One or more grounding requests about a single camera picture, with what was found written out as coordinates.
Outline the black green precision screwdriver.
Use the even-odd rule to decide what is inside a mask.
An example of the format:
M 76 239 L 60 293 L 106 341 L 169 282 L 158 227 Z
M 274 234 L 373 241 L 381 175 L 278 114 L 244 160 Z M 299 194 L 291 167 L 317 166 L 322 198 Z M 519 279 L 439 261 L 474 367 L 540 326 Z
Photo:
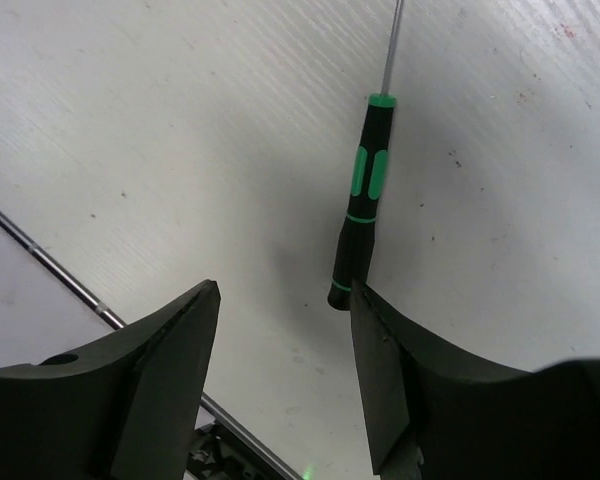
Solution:
M 380 91 L 368 97 L 364 125 L 356 151 L 349 201 L 336 249 L 328 304 L 350 308 L 352 285 L 367 280 L 375 245 L 375 226 L 388 165 L 397 99 L 390 93 L 405 3 L 395 5 Z

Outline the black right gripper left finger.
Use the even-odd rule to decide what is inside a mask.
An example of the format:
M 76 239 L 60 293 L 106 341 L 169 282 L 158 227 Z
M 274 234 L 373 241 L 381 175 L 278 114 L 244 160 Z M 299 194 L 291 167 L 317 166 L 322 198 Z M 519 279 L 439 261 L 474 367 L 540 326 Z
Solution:
M 180 479 L 221 296 L 206 280 L 38 365 L 0 368 L 0 479 Z

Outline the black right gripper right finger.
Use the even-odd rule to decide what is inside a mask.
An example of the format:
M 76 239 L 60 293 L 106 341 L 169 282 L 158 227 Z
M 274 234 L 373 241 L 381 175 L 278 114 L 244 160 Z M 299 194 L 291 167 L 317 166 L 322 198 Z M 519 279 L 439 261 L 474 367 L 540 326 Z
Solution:
M 472 354 L 356 284 L 351 331 L 383 479 L 600 479 L 600 359 L 525 372 Z

